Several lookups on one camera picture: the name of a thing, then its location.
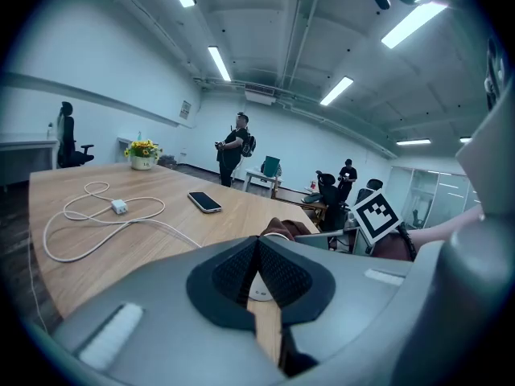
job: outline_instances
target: glass wall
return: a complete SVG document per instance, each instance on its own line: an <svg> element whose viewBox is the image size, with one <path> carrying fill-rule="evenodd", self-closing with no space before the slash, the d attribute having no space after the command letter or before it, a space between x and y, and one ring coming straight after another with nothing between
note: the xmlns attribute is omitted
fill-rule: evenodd
<svg viewBox="0 0 515 386"><path fill-rule="evenodd" d="M392 167L385 195L408 229L444 223L480 203L466 176Z"/></svg>
<svg viewBox="0 0 515 386"><path fill-rule="evenodd" d="M408 196L402 209L402 218L408 228L423 228L430 214L438 175L425 170L413 170Z"/></svg>

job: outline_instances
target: black backpack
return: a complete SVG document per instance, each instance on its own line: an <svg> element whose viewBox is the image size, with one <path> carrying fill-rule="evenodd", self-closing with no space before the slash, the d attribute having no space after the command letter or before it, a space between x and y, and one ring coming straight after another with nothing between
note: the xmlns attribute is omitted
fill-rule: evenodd
<svg viewBox="0 0 515 386"><path fill-rule="evenodd" d="M244 158L249 158L252 156L252 153L256 149L256 138L254 136L251 136L250 133L247 136L247 139L243 142L243 145L241 145L241 155Z"/></svg>

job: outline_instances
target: white cable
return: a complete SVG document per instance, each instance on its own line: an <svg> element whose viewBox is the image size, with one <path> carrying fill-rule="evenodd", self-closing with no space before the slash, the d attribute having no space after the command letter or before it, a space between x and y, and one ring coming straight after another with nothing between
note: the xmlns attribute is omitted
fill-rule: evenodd
<svg viewBox="0 0 515 386"><path fill-rule="evenodd" d="M38 312L39 320L41 320L44 330L48 333L47 325L45 325L43 316L41 316L41 312L39 311L38 297L35 295L34 278L32 276L32 267L31 267L31 230L30 229L29 229L29 238L28 238L28 243L27 243L27 251L28 251L28 259L29 259L29 274L31 276L31 288L32 288L32 294L34 294L35 309Z"/></svg>
<svg viewBox="0 0 515 386"><path fill-rule="evenodd" d="M290 240L288 239L286 236L282 235L281 233L276 233L276 232L270 232L270 233L266 233L265 235L263 236L279 236L279 237L282 237L283 239L286 239L286 240Z"/></svg>
<svg viewBox="0 0 515 386"><path fill-rule="evenodd" d="M101 190L101 191L96 191L94 193L92 193L91 191L88 190L88 186L91 185L91 184L105 184L105 189ZM136 197L136 198L133 198L133 199L128 199L128 200L125 200L126 203L128 202L134 202L135 200L155 200L156 202L160 202L163 207L161 208L161 210L157 211L156 213L152 214L152 215L148 215L148 216L143 216L143 217L138 217L136 219L131 219L131 220L125 220L125 221L119 221L119 222L108 222L108 221L104 221L104 220L99 220L99 219L95 219L95 216L98 216L102 213L105 213L106 211L110 210L110 206L105 208L105 209L102 209L100 211L97 211L97 213L94 213L90 216L88 215L85 215L84 213L79 213L77 211L71 211L71 210L67 210L67 207L72 204L72 203L75 203L77 200L81 200L81 199L84 199L86 197L97 197L98 199L103 199L103 200L108 200L108 201L113 201L113 199L109 198L109 197L102 197L102 196L99 196L100 193L103 193L104 191L107 191L109 189L109 184L106 183L106 182L91 182L91 183L88 183L84 186L84 191L86 192L85 195L82 195L82 196L79 196L73 200L71 200L70 202L66 203L63 207L63 210L62 211L59 211L58 213L56 213L54 216L51 217L51 219L48 221L47 225L45 226L45 229L43 230L43 248L44 248L44 251L45 253L51 258L53 259L54 261L58 261L58 262L61 262L61 263L71 263L73 261L79 261L80 259L84 259L86 256L89 256L91 253L93 253L95 250L97 250L98 248L100 248L107 240L109 240L111 237L113 237L115 234L117 234L118 232L120 232L121 230L123 230L124 228L130 226L131 224L134 224L134 223L141 223L141 222L152 222L152 223L157 223L157 224L161 224L162 226L166 226L167 228L173 230L174 232L178 233L180 236L182 236L184 239L186 239L188 242L192 243L195 247L199 248L200 245L198 243L196 243L194 240L190 239L188 236L184 235L183 233L181 233L179 230L177 230L176 228L173 228L170 224L166 224L164 222L160 222L158 220L153 220L151 219L151 217L155 217L157 215L159 215L160 213L163 213L165 207L166 207L166 204L161 200L161 199L157 199L155 197ZM75 256L75 257L72 257L72 258L69 258L69 259L63 259L61 257L57 257L57 256L54 256L53 254L50 253L50 251L48 250L48 246L47 246L47 233L48 233L48 229L50 227L50 223L59 215L62 215L64 214L64 216L67 218L67 219L70 219L70 220L93 220L97 223L101 223L101 224L120 224L121 226L119 228L117 228L116 230L114 230L112 233L110 233L106 238L104 238L100 243L96 244L94 247L92 247L90 250L88 250L86 253L82 253L80 254L79 256ZM72 215L76 215L76 216L80 216L80 217L71 217L69 216L68 214L72 214Z"/></svg>

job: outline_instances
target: phone screen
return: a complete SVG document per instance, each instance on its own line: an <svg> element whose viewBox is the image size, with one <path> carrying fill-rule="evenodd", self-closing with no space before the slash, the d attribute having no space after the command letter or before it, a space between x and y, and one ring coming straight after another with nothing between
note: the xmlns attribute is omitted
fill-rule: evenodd
<svg viewBox="0 0 515 386"><path fill-rule="evenodd" d="M212 210L212 209L220 209L221 205L211 199L208 195L203 193L202 191L192 191L190 196L204 209L204 210Z"/></svg>

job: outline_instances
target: white round object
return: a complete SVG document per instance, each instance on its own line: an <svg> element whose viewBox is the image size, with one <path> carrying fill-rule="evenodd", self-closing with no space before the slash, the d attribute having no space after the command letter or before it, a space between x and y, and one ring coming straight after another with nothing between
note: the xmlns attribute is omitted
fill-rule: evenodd
<svg viewBox="0 0 515 386"><path fill-rule="evenodd" d="M135 170L150 170L154 165L155 158L140 158L139 156L130 156L130 163Z"/></svg>
<svg viewBox="0 0 515 386"><path fill-rule="evenodd" d="M249 298L258 300L259 302L272 300L272 295L266 287L259 272L256 273L256 277L254 278L252 285L250 285Z"/></svg>

